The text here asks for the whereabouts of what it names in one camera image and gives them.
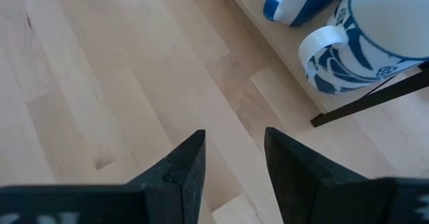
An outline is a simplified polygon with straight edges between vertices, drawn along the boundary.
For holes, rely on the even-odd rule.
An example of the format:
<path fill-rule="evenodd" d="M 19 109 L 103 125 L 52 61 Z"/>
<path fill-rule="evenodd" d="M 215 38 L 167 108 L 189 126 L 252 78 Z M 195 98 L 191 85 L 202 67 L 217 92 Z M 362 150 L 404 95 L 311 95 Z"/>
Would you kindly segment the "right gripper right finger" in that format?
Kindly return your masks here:
<path fill-rule="evenodd" d="M 366 178 L 274 127 L 264 148 L 284 224 L 429 224 L 429 178 Z"/>

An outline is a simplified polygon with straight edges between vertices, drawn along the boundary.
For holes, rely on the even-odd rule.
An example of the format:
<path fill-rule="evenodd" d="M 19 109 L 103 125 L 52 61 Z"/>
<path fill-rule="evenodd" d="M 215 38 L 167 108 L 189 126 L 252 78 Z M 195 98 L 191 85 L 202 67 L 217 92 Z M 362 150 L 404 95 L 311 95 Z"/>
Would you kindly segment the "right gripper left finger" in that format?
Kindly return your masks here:
<path fill-rule="evenodd" d="M 0 224 L 198 224 L 206 132 L 125 184 L 0 188 Z"/>

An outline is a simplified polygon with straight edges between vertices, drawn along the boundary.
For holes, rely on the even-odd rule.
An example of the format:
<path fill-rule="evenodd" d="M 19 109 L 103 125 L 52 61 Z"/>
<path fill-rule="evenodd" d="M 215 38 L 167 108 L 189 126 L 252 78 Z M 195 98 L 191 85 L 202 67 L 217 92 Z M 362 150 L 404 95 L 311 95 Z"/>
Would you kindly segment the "white mug blue geometric pattern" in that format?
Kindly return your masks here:
<path fill-rule="evenodd" d="M 391 78 L 429 60 L 429 0 L 342 0 L 298 55 L 308 84 L 326 94 Z"/>

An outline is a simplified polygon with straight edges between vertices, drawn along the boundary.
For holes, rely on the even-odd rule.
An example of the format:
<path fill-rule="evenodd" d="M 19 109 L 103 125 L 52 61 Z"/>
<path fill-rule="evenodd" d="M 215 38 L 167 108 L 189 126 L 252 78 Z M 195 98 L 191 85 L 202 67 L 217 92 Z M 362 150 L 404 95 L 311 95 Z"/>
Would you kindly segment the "blue mug white flowers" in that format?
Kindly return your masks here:
<path fill-rule="evenodd" d="M 265 0 L 263 15 L 270 21 L 298 27 L 308 23 L 334 0 Z"/>

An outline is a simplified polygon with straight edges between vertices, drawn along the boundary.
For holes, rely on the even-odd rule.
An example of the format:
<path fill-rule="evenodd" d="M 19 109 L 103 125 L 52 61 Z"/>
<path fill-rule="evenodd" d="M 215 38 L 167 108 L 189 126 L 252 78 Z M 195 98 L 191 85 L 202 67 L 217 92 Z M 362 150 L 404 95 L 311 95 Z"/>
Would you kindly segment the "wooden shelf black metal frame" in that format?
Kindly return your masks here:
<path fill-rule="evenodd" d="M 425 66 L 414 75 L 408 77 L 404 75 L 398 76 L 378 90 L 375 90 L 378 85 L 373 85 L 340 95 L 328 95 L 318 92 L 307 83 L 304 70 L 298 60 L 298 46 L 309 33 L 326 23 L 339 1 L 336 0 L 331 3 L 309 23 L 300 27 L 288 27 L 284 24 L 267 20 L 263 16 L 263 3 L 265 0 L 235 1 L 320 109 L 321 114 L 311 120 L 311 124 L 314 127 L 429 87 L 429 66 Z"/>

